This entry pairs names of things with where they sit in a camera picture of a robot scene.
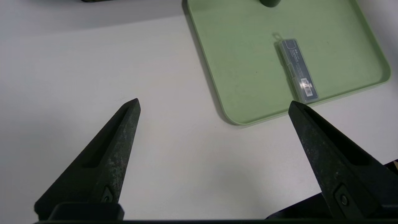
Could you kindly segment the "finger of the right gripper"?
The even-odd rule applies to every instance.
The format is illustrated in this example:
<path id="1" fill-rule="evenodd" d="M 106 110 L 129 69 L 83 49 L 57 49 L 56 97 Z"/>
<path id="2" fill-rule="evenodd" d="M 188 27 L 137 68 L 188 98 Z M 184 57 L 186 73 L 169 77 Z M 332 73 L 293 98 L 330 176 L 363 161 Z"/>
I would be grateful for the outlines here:
<path id="1" fill-rule="evenodd" d="M 331 212 L 321 193 L 277 211 L 267 219 L 331 218 Z"/>

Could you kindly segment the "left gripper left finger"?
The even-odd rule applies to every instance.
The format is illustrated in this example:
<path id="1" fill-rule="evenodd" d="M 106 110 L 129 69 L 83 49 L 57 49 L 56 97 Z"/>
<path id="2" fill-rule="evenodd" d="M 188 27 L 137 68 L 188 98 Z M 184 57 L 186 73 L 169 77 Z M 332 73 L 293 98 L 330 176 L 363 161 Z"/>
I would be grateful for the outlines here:
<path id="1" fill-rule="evenodd" d="M 138 120 L 137 98 L 123 104 L 34 205 L 40 220 L 122 220 L 118 203 Z"/>

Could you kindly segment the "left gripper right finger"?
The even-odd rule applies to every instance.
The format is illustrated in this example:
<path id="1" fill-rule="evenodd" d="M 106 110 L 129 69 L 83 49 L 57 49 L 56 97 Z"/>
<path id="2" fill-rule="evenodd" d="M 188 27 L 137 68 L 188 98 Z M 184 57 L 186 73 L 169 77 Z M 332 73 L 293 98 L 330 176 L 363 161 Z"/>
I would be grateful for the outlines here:
<path id="1" fill-rule="evenodd" d="M 288 110 L 333 217 L 397 219 L 397 175 L 309 106 Z"/>

